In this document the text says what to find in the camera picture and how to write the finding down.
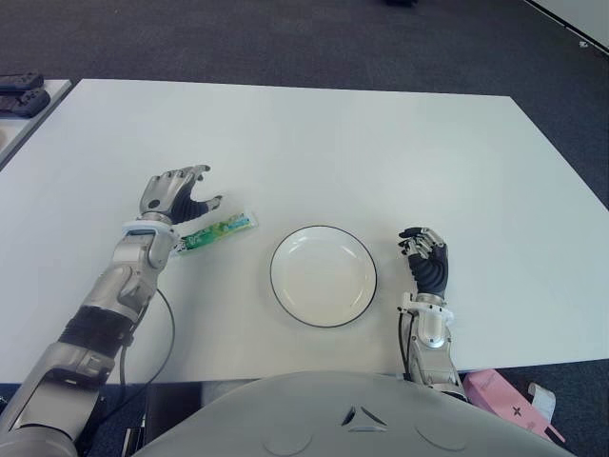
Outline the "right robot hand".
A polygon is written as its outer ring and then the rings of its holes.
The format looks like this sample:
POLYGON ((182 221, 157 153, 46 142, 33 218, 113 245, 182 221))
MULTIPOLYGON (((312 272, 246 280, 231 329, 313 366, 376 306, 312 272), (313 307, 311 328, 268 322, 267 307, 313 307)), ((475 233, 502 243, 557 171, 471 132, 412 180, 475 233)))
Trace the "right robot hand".
POLYGON ((407 228, 399 237, 398 246, 406 258, 418 293, 443 298, 449 272, 447 244, 431 228, 407 228))

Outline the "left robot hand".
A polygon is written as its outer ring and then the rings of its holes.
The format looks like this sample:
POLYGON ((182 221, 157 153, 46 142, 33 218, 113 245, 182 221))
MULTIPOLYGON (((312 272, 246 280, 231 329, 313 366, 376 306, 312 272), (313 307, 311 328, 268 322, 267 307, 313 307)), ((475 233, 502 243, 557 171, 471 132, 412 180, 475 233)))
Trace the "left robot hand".
POLYGON ((217 209, 222 202, 221 195, 205 201, 191 196, 194 186, 203 180, 207 171, 209 166, 196 165, 152 176, 140 200, 141 218, 179 225, 217 209))

